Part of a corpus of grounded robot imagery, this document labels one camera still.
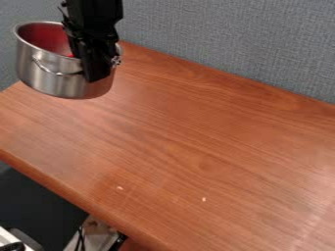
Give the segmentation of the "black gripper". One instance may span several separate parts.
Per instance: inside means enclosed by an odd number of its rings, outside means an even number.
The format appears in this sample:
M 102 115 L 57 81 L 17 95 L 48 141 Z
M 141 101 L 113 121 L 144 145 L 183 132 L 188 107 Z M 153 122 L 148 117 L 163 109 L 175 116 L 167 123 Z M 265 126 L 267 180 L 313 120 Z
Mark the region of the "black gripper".
M 94 82 L 118 65 L 114 26 L 122 19 L 122 0 L 61 0 L 58 10 L 73 57 L 81 59 L 86 82 Z

